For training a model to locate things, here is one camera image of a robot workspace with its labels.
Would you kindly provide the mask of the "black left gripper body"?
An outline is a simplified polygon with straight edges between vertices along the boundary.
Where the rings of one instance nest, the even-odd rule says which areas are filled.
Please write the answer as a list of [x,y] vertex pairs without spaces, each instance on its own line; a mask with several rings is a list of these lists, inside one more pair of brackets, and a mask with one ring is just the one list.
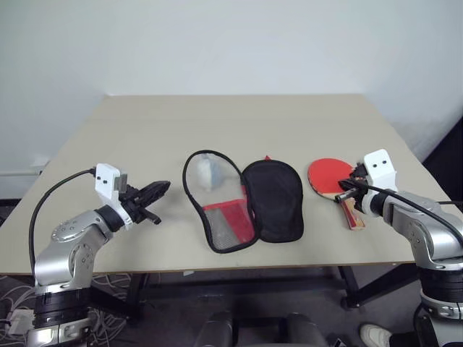
[[138,202],[140,198],[140,190],[136,189],[129,184],[126,187],[126,191],[120,194],[120,202],[123,209],[127,212],[133,223],[141,223],[145,220],[145,216],[142,212]]

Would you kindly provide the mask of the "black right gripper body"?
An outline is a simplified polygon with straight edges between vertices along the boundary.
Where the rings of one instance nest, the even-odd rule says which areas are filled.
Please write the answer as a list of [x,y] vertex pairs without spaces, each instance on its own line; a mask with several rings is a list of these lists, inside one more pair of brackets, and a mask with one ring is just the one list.
[[361,213],[365,213],[363,208],[363,200],[368,193],[368,181],[367,181],[367,170],[364,164],[358,163],[354,168],[353,172],[349,175],[349,182],[352,184],[352,188],[357,191],[354,196],[355,204],[354,207]]

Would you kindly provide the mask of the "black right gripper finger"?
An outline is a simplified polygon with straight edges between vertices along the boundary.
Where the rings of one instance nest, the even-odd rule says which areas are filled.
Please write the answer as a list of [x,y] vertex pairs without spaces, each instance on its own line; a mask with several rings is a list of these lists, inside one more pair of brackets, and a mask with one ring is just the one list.
[[336,203],[341,203],[345,200],[348,200],[350,198],[355,198],[359,195],[358,190],[347,190],[345,192],[342,192],[341,194],[338,194],[334,197],[334,201]]
[[366,191],[366,183],[362,180],[342,179],[338,181],[338,184],[345,192],[352,189],[356,189],[358,192]]

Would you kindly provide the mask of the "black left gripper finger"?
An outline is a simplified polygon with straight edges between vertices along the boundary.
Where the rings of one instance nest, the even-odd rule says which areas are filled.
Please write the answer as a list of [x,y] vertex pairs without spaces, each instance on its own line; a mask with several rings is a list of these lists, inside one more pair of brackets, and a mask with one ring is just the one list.
[[139,206],[148,207],[161,199],[168,191],[170,181],[154,181],[139,191]]
[[146,210],[145,208],[138,210],[138,217],[136,223],[142,223],[144,220],[149,220],[151,223],[158,225],[161,223],[161,219],[154,213]]

